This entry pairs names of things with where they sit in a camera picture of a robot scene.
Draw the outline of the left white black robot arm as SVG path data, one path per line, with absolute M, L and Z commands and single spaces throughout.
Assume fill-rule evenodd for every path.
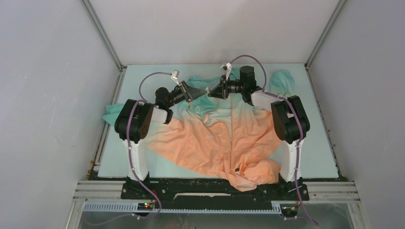
M 191 87 L 182 81 L 172 91 L 165 87 L 158 88 L 155 91 L 155 103 L 128 99 L 124 104 L 114 129 L 126 145 L 130 170 L 128 177 L 137 181 L 132 192 L 138 198 L 147 198 L 151 192 L 150 184 L 144 181 L 149 170 L 142 146 L 143 139 L 149 133 L 150 124 L 169 124 L 173 117 L 171 107 L 183 101 L 191 102 L 206 93 L 205 90 Z

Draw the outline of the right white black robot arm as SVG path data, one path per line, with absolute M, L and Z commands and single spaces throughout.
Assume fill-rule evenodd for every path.
M 229 94 L 240 94 L 244 102 L 269 110 L 273 116 L 273 124 L 277 137 L 285 146 L 280 176 L 284 183 L 278 185 L 278 194 L 283 199 L 291 199 L 297 193 L 293 182 L 298 182 L 302 176 L 300 172 L 301 149 L 310 122 L 300 97 L 281 95 L 267 92 L 256 82 L 255 71 L 252 66 L 243 66 L 239 70 L 239 78 L 230 79 L 232 66 L 230 63 L 222 65 L 225 74 L 209 93 L 209 97 L 226 99 Z

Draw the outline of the teal and orange jacket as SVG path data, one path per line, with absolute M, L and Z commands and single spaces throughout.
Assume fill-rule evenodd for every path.
M 226 179 L 239 191 L 280 182 L 282 164 L 270 156 L 282 141 L 275 133 L 271 111 L 249 105 L 240 94 L 220 103 L 207 96 L 207 80 L 186 83 L 207 93 L 171 107 L 169 124 L 151 123 L 143 148 L 195 173 Z M 104 116 L 113 128 L 123 107 L 115 115 Z

